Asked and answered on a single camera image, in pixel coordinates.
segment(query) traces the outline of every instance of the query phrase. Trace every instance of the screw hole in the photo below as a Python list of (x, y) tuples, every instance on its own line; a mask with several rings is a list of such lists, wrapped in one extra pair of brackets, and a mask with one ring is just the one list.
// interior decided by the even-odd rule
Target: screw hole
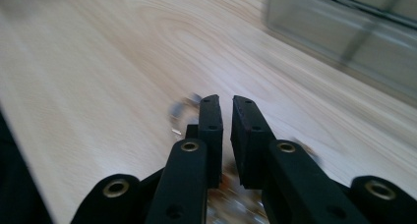
[(377, 181), (369, 181), (365, 184), (366, 190), (374, 196), (380, 197), (385, 200), (392, 200), (395, 199), (396, 194), (393, 190), (391, 190), (386, 185), (377, 182)]
[(280, 143), (278, 145), (278, 148), (282, 151), (282, 152), (294, 152), (295, 151), (295, 147), (292, 144), (289, 143)]
[(183, 207), (181, 205), (172, 204), (166, 208), (166, 215), (171, 220), (177, 220), (184, 215)]
[(346, 213), (343, 211), (343, 209), (339, 206), (330, 205), (327, 208), (328, 213), (337, 219), (343, 220), (346, 218)]
[(186, 142), (181, 145), (181, 149), (187, 152), (195, 151), (199, 148), (199, 145), (193, 142)]
[(129, 183), (125, 179), (116, 179), (111, 181), (103, 189), (106, 197), (118, 197), (129, 190)]

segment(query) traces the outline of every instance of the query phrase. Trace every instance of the wood grain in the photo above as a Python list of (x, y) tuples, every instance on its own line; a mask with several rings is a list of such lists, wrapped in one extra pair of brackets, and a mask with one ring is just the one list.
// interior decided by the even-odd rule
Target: wood grain
[(265, 0), (0, 0), (0, 102), (57, 223), (102, 178), (145, 178), (174, 137), (168, 108), (233, 95), (308, 144), (343, 184), (373, 174), (417, 197), (417, 110), (270, 37)]

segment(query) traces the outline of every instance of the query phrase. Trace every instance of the wooden table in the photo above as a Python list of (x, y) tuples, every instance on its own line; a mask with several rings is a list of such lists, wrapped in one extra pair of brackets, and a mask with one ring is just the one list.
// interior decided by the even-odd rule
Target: wooden table
[(417, 197), (417, 110), (269, 36), (265, 0), (0, 0), (0, 102), (57, 223), (101, 179), (143, 179), (174, 143), (168, 109), (232, 97), (328, 175), (391, 180)]

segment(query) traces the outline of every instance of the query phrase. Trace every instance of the tabletop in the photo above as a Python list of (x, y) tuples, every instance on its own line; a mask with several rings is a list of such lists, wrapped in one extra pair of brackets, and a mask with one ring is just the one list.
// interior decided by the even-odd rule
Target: tabletop
[(271, 37), (267, 0), (0, 0), (0, 103), (57, 223), (101, 179), (143, 179), (175, 142), (169, 108), (257, 102), (349, 185), (375, 175), (417, 197), (417, 110)]

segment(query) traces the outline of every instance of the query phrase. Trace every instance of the metal ring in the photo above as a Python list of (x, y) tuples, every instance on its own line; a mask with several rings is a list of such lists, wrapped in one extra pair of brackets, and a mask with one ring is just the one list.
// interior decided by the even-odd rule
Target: metal ring
[(106, 197), (118, 197), (129, 190), (129, 183), (125, 179), (115, 179), (105, 186), (103, 194)]
[(282, 152), (295, 152), (295, 147), (294, 145), (290, 144), (290, 143), (280, 143), (278, 145), (278, 148), (282, 151)]
[(383, 183), (371, 180), (365, 184), (366, 190), (374, 196), (385, 200), (393, 200), (396, 198), (396, 193)]
[(187, 152), (192, 152), (199, 149), (199, 145), (194, 142), (185, 142), (181, 145), (181, 149)]

